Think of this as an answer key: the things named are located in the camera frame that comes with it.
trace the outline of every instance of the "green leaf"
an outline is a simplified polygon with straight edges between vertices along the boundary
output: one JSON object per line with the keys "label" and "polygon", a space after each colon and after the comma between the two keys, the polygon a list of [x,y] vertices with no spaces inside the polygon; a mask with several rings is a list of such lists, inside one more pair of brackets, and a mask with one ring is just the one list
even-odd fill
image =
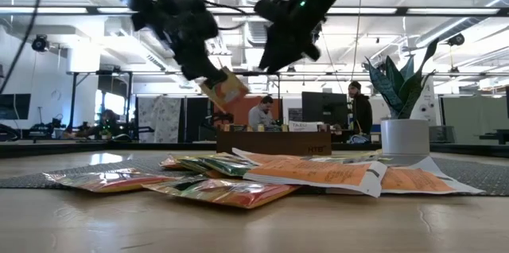
{"label": "green leaf", "polygon": [[405,81],[405,83],[399,90],[398,97],[400,98],[404,105],[406,105],[410,93],[413,91],[413,88],[416,87],[417,82],[418,86],[421,87],[420,83],[422,80],[422,68],[424,67],[426,61],[428,61],[431,57],[433,57],[433,55],[435,55],[435,52],[437,51],[438,42],[439,38],[437,38],[436,40],[431,42],[431,44],[428,45],[428,49],[426,50],[426,54],[424,55],[424,60],[422,61],[421,66],[415,72],[415,74],[413,74],[408,80]]}
{"label": "green leaf", "polygon": [[406,65],[401,69],[401,74],[404,80],[408,80],[414,74],[414,55],[412,55]]}
{"label": "green leaf", "polygon": [[396,91],[392,88],[392,83],[385,75],[383,75],[383,73],[380,72],[380,70],[371,65],[371,62],[367,57],[366,60],[369,67],[369,77],[373,87],[386,98],[389,107],[395,109],[396,111],[401,111],[403,108],[403,103],[398,97]]}
{"label": "green leaf", "polygon": [[422,77],[419,77],[419,79],[413,80],[412,87],[410,88],[410,94],[406,98],[405,106],[403,106],[403,109],[398,114],[398,119],[410,119],[410,116],[412,115],[412,110],[415,107],[415,103],[419,99],[422,93]]}
{"label": "green leaf", "polygon": [[387,56],[385,60],[385,69],[387,78],[392,83],[392,88],[397,93],[399,89],[401,89],[403,83],[405,83],[405,79],[403,79],[403,76],[396,67],[396,64],[394,64],[394,61],[389,56]]}

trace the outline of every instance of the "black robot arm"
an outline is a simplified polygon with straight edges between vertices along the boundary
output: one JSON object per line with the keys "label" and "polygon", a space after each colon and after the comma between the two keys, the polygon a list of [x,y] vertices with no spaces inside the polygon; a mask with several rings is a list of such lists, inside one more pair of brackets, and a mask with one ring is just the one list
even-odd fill
{"label": "black robot arm", "polygon": [[267,29],[265,52],[259,67],[274,73],[304,54],[317,60],[320,51],[313,44],[313,38],[335,1],[260,0],[254,11],[273,24]]}
{"label": "black robot arm", "polygon": [[204,0],[120,0],[137,13],[132,16],[136,31],[151,29],[174,53],[187,80],[206,77],[212,82],[226,75],[208,59],[205,41],[216,37],[219,28]]}
{"label": "black robot arm", "polygon": [[[226,74],[208,59],[205,40],[216,37],[219,27],[204,0],[121,0],[137,13],[134,28],[148,27],[159,41],[175,53],[186,79],[206,77],[223,81]],[[254,11],[272,21],[267,30],[265,52],[259,67],[269,73],[299,60],[303,55],[317,60],[320,51],[313,42],[321,22],[336,0],[260,0]]]}

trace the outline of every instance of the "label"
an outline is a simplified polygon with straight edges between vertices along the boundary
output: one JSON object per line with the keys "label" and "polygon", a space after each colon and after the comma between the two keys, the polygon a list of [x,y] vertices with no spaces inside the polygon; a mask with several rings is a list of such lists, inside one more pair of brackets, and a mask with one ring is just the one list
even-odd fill
{"label": "label", "polygon": [[246,154],[246,158],[250,161],[259,164],[264,165],[269,162],[273,161],[281,161],[281,160],[300,160],[301,157],[298,156],[290,156],[290,155],[284,155],[284,154]]}
{"label": "label", "polygon": [[285,159],[261,165],[248,173],[319,184],[359,186],[369,167],[370,164],[343,165],[334,162]]}
{"label": "label", "polygon": [[291,132],[318,132],[318,123],[289,121],[288,126]]}
{"label": "label", "polygon": [[382,190],[408,190],[422,192],[454,191],[440,178],[422,169],[387,169],[382,179]]}

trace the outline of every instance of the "green snack packet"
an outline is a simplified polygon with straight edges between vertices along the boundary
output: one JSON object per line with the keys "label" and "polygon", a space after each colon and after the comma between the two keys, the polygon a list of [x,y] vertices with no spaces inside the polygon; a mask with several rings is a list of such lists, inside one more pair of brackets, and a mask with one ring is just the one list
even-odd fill
{"label": "green snack packet", "polygon": [[243,177],[244,174],[257,165],[238,158],[201,158],[205,165],[230,177]]}

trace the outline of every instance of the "ceiling light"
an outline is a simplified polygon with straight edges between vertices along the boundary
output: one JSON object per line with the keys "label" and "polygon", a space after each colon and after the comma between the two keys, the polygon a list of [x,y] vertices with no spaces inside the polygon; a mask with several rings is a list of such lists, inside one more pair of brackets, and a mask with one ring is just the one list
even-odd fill
{"label": "ceiling light", "polygon": [[[0,6],[0,14],[31,14],[34,8],[29,6]],[[39,14],[86,14],[87,9],[84,7],[39,7]]]}
{"label": "ceiling light", "polygon": [[486,15],[493,15],[499,12],[500,9],[488,9],[488,8],[460,8],[460,9],[448,9],[448,8],[421,8],[421,9],[415,9],[410,8],[408,9],[408,14],[440,14],[440,15],[446,15],[446,14],[464,14],[465,16],[468,15],[479,15],[479,14],[486,14]]}
{"label": "ceiling light", "polygon": [[134,12],[128,7],[99,7],[97,11],[101,14],[132,14]]}
{"label": "ceiling light", "polygon": [[328,14],[394,14],[396,8],[392,7],[333,7]]}

